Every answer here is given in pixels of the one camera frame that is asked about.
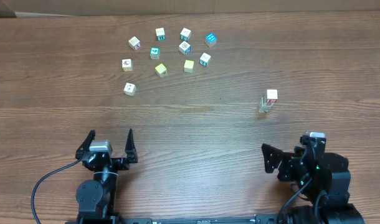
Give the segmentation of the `wooden block red side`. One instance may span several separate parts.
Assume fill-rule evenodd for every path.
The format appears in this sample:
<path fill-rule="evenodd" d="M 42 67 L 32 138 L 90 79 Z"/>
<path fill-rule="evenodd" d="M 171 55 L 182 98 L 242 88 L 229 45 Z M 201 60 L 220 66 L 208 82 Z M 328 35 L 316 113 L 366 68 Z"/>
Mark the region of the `wooden block red side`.
<path fill-rule="evenodd" d="M 264 102 L 266 103 L 276 103 L 278 100 L 277 90 L 266 90 Z"/>

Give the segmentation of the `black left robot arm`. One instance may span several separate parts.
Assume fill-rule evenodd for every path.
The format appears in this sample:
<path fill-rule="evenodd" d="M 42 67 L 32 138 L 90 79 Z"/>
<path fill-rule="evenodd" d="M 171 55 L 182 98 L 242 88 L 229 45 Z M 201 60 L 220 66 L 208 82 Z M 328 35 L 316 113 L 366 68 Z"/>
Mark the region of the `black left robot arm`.
<path fill-rule="evenodd" d="M 76 191 L 77 223 L 123 223 L 122 216 L 115 211 L 116 189 L 119 171 L 138 162 L 132 130 L 126 140 L 126 156 L 112 157 L 112 152 L 109 140 L 95 140 L 94 130 L 76 150 L 75 157 L 93 172 L 93 178 L 82 182 Z"/>

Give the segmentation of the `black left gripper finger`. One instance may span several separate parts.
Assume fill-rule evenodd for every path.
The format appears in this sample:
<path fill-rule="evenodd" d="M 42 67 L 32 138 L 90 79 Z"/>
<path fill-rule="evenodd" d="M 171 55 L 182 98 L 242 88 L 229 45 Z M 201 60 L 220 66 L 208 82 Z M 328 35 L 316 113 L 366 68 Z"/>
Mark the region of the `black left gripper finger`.
<path fill-rule="evenodd" d="M 137 163 L 138 162 L 138 154 L 136 151 L 134 139 L 133 139 L 133 130 L 130 129 L 125 146 L 126 160 L 128 163 Z"/>
<path fill-rule="evenodd" d="M 84 142 L 79 146 L 75 152 L 76 159 L 82 159 L 83 156 L 89 151 L 89 147 L 92 141 L 95 139 L 95 130 L 91 130 L 84 140 Z"/>

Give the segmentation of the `plain wooden block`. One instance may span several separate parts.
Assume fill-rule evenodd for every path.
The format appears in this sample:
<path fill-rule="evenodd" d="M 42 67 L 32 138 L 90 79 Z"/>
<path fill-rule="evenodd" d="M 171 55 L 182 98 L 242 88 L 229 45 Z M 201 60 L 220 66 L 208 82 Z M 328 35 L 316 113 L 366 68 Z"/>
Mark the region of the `plain wooden block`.
<path fill-rule="evenodd" d="M 260 110 L 270 110 L 272 105 L 260 105 L 259 109 Z"/>

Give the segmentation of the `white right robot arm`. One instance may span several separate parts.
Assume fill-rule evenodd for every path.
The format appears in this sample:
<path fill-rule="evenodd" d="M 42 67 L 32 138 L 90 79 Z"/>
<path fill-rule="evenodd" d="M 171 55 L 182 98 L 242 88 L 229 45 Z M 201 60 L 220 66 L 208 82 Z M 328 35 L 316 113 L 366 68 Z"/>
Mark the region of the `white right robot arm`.
<path fill-rule="evenodd" d="M 277 223 L 364 223 L 349 203 L 348 160 L 326 153 L 324 141 L 304 143 L 293 153 L 263 144 L 262 153 L 267 173 L 277 169 L 280 181 L 298 186 L 279 210 Z"/>

